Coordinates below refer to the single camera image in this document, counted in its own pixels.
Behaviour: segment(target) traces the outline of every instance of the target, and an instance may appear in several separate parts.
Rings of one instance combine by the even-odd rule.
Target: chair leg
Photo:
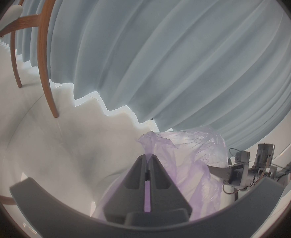
[[[53,114],[53,117],[58,117],[58,111],[56,109],[56,105],[53,99],[52,91],[49,85],[48,71],[47,71],[47,57],[46,57],[46,46],[47,46],[47,33],[50,16],[52,14],[53,6],[56,0],[45,0],[40,23],[38,26],[38,34],[37,34],[37,63],[38,70],[40,72],[40,78],[42,87],[44,90],[44,94],[48,103],[48,106]]]
[[[17,71],[16,58],[15,58],[15,31],[11,33],[10,51],[11,51],[11,62],[12,62],[14,77],[15,77],[17,86],[21,88],[22,83],[19,76],[19,72]]]

